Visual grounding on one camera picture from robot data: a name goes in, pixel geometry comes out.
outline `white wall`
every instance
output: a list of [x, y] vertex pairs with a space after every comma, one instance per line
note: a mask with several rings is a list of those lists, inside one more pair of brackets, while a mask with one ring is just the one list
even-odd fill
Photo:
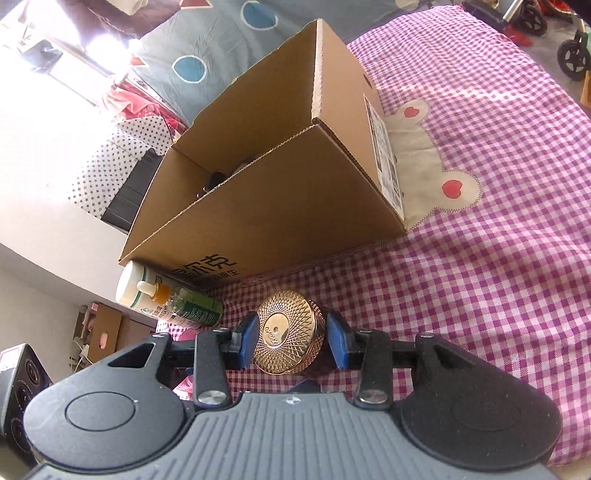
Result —
[[4, 270], [0, 270], [0, 305], [0, 350], [29, 343], [54, 382], [68, 376], [78, 308]]
[[67, 200], [63, 183], [104, 140], [105, 119], [55, 80], [0, 48], [0, 243], [114, 300], [126, 235]]

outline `engraved lid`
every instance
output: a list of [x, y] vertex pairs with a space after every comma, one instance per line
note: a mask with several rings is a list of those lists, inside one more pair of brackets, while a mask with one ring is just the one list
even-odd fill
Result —
[[259, 341], [254, 361], [271, 375], [296, 374], [315, 360], [324, 340], [324, 317], [300, 293], [275, 293], [258, 309]]

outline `red heart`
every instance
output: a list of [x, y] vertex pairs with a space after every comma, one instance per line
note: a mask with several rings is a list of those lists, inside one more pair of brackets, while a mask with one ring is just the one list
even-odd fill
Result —
[[443, 194], [449, 199], [457, 199], [462, 194], [462, 182], [459, 180], [448, 180], [441, 189]]
[[406, 118], [412, 118], [414, 116], [417, 116], [420, 113], [421, 113], [421, 111], [418, 108], [415, 108], [413, 106], [409, 106], [404, 109], [404, 116]]

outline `stroller wheel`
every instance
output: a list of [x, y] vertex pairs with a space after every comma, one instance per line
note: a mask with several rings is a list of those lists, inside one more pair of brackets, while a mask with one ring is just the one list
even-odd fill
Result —
[[524, 4], [517, 19], [517, 26], [536, 37], [541, 37], [548, 30], [544, 15], [533, 4]]
[[589, 51], [584, 48], [582, 52], [581, 46], [576, 40], [567, 40], [560, 44], [558, 48], [558, 65], [564, 74], [572, 79], [580, 82], [585, 78], [585, 73], [591, 67], [591, 55]]

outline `cardboard box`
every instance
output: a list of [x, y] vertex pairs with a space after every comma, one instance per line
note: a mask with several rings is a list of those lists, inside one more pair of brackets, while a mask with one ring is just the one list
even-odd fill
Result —
[[581, 92], [581, 105], [591, 108], [591, 72], [587, 71]]
[[119, 327], [119, 335], [117, 336], [115, 351], [117, 352], [126, 346], [139, 343], [147, 336], [152, 335], [155, 331], [156, 329], [153, 327], [123, 317]]
[[93, 304], [96, 313], [90, 317], [87, 332], [83, 332], [83, 341], [89, 345], [88, 360], [97, 363], [99, 360], [115, 353], [121, 312], [102, 303]]
[[[382, 115], [355, 56], [324, 21], [312, 22], [170, 148], [120, 263], [192, 283], [235, 280], [404, 234]], [[215, 171], [232, 176], [196, 200]]]

